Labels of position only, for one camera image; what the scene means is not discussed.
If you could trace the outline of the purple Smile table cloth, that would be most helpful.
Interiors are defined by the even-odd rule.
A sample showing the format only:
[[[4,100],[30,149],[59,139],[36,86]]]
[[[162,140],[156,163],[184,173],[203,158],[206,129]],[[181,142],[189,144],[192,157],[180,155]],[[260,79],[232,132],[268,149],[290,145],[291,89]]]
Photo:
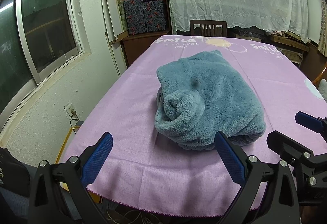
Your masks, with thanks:
[[[113,149],[89,190],[114,202],[172,216],[222,215],[240,186],[215,150],[187,151],[154,127],[159,66],[219,50],[257,93],[267,132],[278,130],[315,154],[317,133],[297,124],[299,111],[326,116],[311,81],[274,46],[236,38],[162,36],[123,73],[87,117],[62,160],[80,155],[109,132]]]

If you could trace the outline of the dark wooden chair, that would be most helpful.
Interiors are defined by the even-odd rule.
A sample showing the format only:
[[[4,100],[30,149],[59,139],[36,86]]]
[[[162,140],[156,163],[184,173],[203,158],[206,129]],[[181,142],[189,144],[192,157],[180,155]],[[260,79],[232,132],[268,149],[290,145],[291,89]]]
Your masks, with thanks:
[[[227,37],[227,23],[213,20],[190,20],[192,36]]]

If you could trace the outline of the checkered window curtain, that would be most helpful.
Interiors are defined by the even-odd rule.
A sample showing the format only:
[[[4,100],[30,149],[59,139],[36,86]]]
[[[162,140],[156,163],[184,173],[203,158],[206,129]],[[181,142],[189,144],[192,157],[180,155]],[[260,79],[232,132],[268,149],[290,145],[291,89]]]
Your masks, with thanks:
[[[321,0],[321,29],[320,29],[318,51],[325,57],[327,57],[326,30],[327,30],[326,2],[325,0]]]

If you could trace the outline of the blue fleece garment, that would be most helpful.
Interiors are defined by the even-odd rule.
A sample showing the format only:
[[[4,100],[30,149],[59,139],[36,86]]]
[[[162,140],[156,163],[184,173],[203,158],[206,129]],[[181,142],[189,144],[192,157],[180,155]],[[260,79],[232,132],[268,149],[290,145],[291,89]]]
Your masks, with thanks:
[[[160,66],[154,126],[186,150],[214,149],[215,134],[245,146],[266,130],[255,92],[218,50]]]

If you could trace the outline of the wall power socket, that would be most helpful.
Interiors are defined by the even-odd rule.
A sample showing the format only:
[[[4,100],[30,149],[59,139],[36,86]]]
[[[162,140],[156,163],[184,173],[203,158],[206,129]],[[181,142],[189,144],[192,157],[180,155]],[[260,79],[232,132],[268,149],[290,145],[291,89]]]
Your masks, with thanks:
[[[70,119],[76,119],[79,120],[79,117],[77,115],[76,107],[73,103],[69,103],[64,107],[64,111],[68,114]]]

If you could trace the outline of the aluminium frame window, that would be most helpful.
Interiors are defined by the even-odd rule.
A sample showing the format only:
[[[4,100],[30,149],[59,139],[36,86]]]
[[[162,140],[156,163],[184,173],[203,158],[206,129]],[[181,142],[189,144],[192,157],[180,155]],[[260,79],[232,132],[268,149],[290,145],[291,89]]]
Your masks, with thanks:
[[[71,0],[1,2],[1,114],[82,52]]]

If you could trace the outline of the stack of patterned boxes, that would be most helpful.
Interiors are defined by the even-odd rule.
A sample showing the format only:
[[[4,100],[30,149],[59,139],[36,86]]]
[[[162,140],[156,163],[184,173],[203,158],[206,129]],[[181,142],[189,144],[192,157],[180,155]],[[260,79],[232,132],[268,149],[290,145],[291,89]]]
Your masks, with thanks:
[[[166,29],[164,0],[122,0],[122,2],[129,35]]]

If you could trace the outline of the brown wooden side cabinet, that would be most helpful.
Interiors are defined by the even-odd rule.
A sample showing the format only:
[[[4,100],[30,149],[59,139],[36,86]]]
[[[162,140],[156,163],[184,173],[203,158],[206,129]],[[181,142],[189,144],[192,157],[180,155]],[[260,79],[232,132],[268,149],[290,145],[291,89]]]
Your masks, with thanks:
[[[151,46],[151,44],[164,35],[169,35],[170,31],[159,31],[128,36],[122,40],[122,48],[125,54],[127,67],[132,65],[139,56]]]

